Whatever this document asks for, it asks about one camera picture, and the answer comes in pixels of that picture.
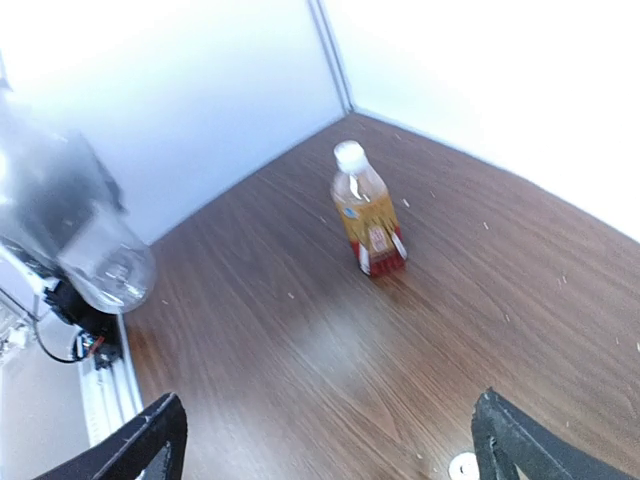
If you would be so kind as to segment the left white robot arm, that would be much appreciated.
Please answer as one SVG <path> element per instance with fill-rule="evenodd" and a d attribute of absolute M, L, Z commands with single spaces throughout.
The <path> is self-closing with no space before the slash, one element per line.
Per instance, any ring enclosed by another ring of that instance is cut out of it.
<path fill-rule="evenodd" d="M 124 211 L 120 187 L 84 136 L 2 126 L 1 243 L 57 279 L 46 303 L 95 337 L 109 337 L 153 281 L 153 260 Z"/>

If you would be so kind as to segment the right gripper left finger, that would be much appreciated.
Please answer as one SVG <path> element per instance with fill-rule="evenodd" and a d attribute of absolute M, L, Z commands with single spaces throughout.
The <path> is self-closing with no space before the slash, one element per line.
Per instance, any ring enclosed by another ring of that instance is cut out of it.
<path fill-rule="evenodd" d="M 180 479 L 187 415 L 166 393 L 98 445 L 42 474 L 42 479 Z"/>

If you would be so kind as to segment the white flip bottle cap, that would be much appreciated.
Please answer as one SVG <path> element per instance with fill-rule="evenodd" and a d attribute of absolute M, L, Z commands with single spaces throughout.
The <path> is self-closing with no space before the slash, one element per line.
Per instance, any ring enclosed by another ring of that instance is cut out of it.
<path fill-rule="evenodd" d="M 476 455 L 473 452 L 462 452 L 449 463 L 450 480 L 479 480 L 480 472 Z"/>

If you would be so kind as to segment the clear plastic bottle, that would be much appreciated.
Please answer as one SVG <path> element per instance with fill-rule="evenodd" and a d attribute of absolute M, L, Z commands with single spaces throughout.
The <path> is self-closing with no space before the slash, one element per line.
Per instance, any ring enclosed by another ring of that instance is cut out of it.
<path fill-rule="evenodd" d="M 153 289 L 155 261 L 150 248 L 126 225 L 121 214 L 94 203 L 56 257 L 83 299 L 108 314 L 138 308 Z"/>

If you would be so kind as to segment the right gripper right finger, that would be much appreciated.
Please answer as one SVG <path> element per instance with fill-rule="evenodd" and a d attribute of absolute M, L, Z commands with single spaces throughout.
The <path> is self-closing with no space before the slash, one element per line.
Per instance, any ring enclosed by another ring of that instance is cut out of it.
<path fill-rule="evenodd" d="M 481 479 L 628 479 L 561 440 L 493 389 L 474 406 L 472 438 Z"/>

